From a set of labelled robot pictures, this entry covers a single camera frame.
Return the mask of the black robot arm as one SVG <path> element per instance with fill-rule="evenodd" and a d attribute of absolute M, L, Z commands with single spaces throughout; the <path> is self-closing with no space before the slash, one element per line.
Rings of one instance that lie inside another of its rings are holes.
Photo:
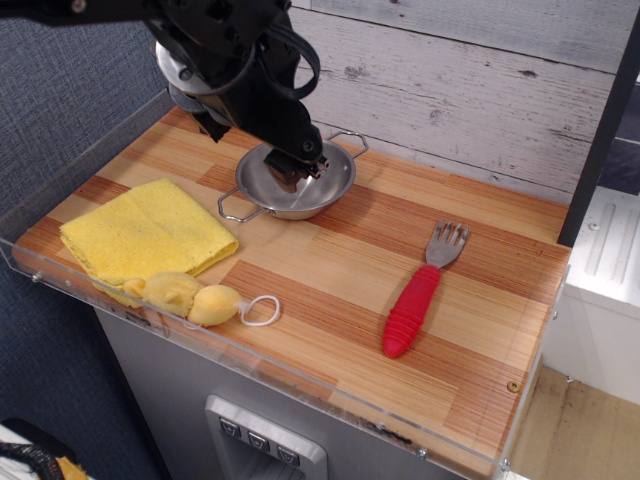
<path fill-rule="evenodd" d="M 283 189 L 327 169 L 323 140 L 302 104 L 320 60 L 292 27 L 288 1 L 4 1 L 4 18 L 48 26 L 142 21 L 172 99 L 214 141 L 236 127 L 267 145 Z"/>

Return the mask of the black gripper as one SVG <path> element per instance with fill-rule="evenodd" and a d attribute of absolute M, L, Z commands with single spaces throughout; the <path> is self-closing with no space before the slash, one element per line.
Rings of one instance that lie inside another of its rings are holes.
<path fill-rule="evenodd" d="M 319 179 L 322 140 L 302 99 L 316 88 L 320 60 L 292 27 L 287 1 L 156 1 L 146 24 L 168 55 L 175 87 L 227 122 L 270 144 L 271 175 L 297 191 L 296 161 Z"/>

